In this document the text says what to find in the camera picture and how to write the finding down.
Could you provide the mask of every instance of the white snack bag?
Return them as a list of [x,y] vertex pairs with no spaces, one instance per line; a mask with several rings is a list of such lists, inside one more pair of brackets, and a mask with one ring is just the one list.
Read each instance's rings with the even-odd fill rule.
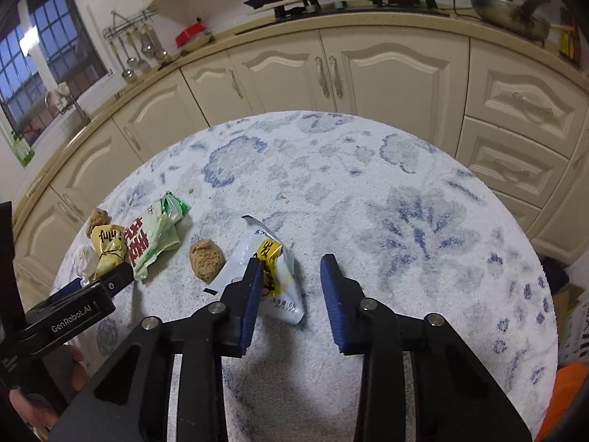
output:
[[260,310],[274,318],[298,324],[304,315],[300,289],[295,281],[295,259],[264,224],[252,216],[233,254],[205,289],[220,297],[233,279],[241,279],[252,256],[264,264],[264,288]]
[[74,273],[81,277],[80,286],[85,287],[93,279],[94,272],[98,266],[98,254],[92,246],[84,245],[78,249],[74,259]]

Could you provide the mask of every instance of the human hand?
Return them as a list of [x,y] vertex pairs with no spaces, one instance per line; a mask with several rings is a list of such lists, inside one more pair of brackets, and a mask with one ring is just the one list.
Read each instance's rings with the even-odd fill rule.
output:
[[[89,376],[80,364],[84,360],[84,354],[73,345],[66,345],[70,350],[74,364],[72,367],[72,388],[80,392],[88,383]],[[10,391],[10,402],[14,410],[27,423],[38,431],[44,431],[45,427],[53,427],[57,422],[57,414],[54,410],[41,406],[40,404],[23,396],[20,389]]]

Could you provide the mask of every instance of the utensil rack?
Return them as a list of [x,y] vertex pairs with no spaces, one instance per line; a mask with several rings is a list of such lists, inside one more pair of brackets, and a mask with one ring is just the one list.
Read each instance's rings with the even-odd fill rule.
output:
[[153,8],[148,10],[142,10],[139,13],[136,13],[129,18],[126,18],[113,10],[111,11],[111,14],[113,15],[113,24],[108,28],[102,30],[102,36],[106,41],[112,42],[117,36],[122,35],[129,28],[135,28],[139,26],[140,23],[152,20],[152,18],[157,13],[157,8]]

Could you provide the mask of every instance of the green plastic bag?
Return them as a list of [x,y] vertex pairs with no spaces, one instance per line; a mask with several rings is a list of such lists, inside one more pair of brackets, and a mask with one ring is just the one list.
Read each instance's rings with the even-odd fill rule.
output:
[[147,266],[162,251],[180,245],[175,224],[189,209],[182,199],[167,192],[125,229],[127,255],[136,280],[147,277]]

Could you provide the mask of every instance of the cardboard box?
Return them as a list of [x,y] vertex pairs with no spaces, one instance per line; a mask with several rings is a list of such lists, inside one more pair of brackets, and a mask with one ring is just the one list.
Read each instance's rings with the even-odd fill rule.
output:
[[558,341],[566,338],[567,318],[572,310],[579,304],[579,298],[585,292],[585,288],[568,283],[553,295],[554,312],[556,314],[556,326]]

